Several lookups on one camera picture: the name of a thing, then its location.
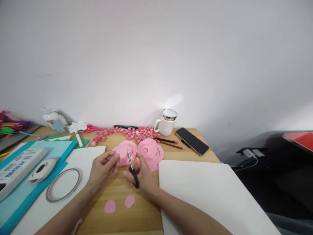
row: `desk surface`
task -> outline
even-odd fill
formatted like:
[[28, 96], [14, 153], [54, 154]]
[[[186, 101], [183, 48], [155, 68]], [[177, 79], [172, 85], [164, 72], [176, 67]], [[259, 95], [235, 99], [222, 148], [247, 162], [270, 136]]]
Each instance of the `desk surface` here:
[[[182, 161], [198, 161], [198, 162], [220, 162], [214, 152], [209, 149], [203, 156], [197, 155], [192, 149], [187, 148], [180, 139], [173, 133], [167, 137], [161, 137], [168, 140], [177, 141], [185, 150], [160, 144], [165, 152], [165, 160], [182, 160]], [[188, 129], [192, 134], [205, 142], [197, 129]], [[51, 128], [41, 127], [33, 134], [54, 134], [56, 133]], [[80, 137], [84, 139], [92, 139], [95, 137], [95, 132], [80, 133]], [[29, 136], [21, 143], [36, 140], [36, 137]], [[108, 136], [106, 141], [99, 142], [97, 146], [106, 146], [106, 151], [112, 150], [120, 142], [126, 140], [121, 133]], [[110, 235], [126, 235], [126, 234], [150, 234], [159, 235], [163, 233], [161, 210], [156, 205], [151, 204], [143, 197], [140, 190], [131, 187], [123, 177], [123, 170], [127, 170], [128, 166], [122, 167], [118, 173], [111, 177], [108, 185], [94, 198], [89, 204], [83, 222], [77, 230], [77, 235], [87, 234], [110, 234]], [[152, 173], [155, 181], [158, 183], [158, 171]], [[128, 195], [133, 195], [136, 199], [131, 208], [126, 208], [125, 199]], [[104, 206], [108, 200], [114, 200], [116, 204], [115, 212], [106, 214]]]

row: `bottle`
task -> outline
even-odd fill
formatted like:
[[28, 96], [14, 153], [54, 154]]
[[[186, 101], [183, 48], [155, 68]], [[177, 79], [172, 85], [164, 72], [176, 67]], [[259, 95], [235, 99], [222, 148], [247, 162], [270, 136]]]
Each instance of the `bottle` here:
[[44, 113], [42, 118], [49, 124], [49, 126], [57, 132], [68, 131], [69, 123], [59, 112], [53, 111], [50, 107], [40, 109]]

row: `green paper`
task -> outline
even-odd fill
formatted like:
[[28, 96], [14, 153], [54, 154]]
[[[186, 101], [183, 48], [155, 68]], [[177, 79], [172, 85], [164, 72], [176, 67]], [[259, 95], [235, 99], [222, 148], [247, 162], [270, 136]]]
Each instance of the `green paper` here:
[[[49, 136], [44, 141], [48, 141], [48, 139], [54, 139], [54, 138], [59, 138], [59, 137], [62, 137], [62, 136], [58, 136], [58, 135]], [[77, 144], [74, 149], [84, 148], [89, 142], [89, 139], [81, 139], [81, 140], [82, 140], [83, 147], [80, 147], [79, 144]], [[77, 138], [70, 138], [69, 141], [77, 141]]]

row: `black phone screen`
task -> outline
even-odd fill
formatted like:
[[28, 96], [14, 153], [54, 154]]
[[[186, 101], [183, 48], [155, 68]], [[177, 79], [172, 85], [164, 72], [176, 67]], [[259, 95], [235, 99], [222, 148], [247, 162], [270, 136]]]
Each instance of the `black phone screen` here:
[[199, 140], [196, 136], [191, 134], [185, 128], [181, 128], [177, 130], [175, 133], [199, 155], [203, 155], [207, 150], [209, 150], [209, 146], [207, 146], [205, 143], [203, 143], [201, 140]]

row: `tape roll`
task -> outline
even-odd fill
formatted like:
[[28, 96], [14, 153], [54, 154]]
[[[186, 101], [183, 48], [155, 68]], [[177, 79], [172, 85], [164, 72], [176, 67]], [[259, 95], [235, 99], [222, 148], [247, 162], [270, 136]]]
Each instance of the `tape roll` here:
[[[66, 194], [65, 196], [63, 196], [63, 197], [61, 197], [61, 198], [56, 198], [56, 197], [54, 197], [54, 196], [52, 195], [52, 189], [53, 189], [53, 186], [54, 186], [55, 182], [56, 182], [62, 175], [66, 174], [66, 173], [68, 173], [68, 172], [70, 172], [70, 171], [77, 171], [77, 173], [78, 173], [78, 179], [77, 179], [77, 182], [76, 182], [75, 186], [74, 186], [74, 187], [72, 188], [72, 190], [71, 190], [68, 194]], [[58, 201], [61, 201], [61, 200], [64, 200], [64, 199], [68, 198], [73, 192], [76, 191], [76, 189], [77, 189], [77, 187], [79, 186], [81, 180], [82, 180], [82, 171], [81, 171], [80, 168], [70, 168], [70, 169], [67, 169], [67, 170], [61, 172], [61, 173], [58, 174], [58, 176], [57, 176], [56, 178], [54, 178], [54, 180], [49, 184], [48, 189], [47, 189], [47, 191], [46, 191], [46, 200], [47, 200], [48, 202], [53, 203], [53, 202], [58, 202]]]

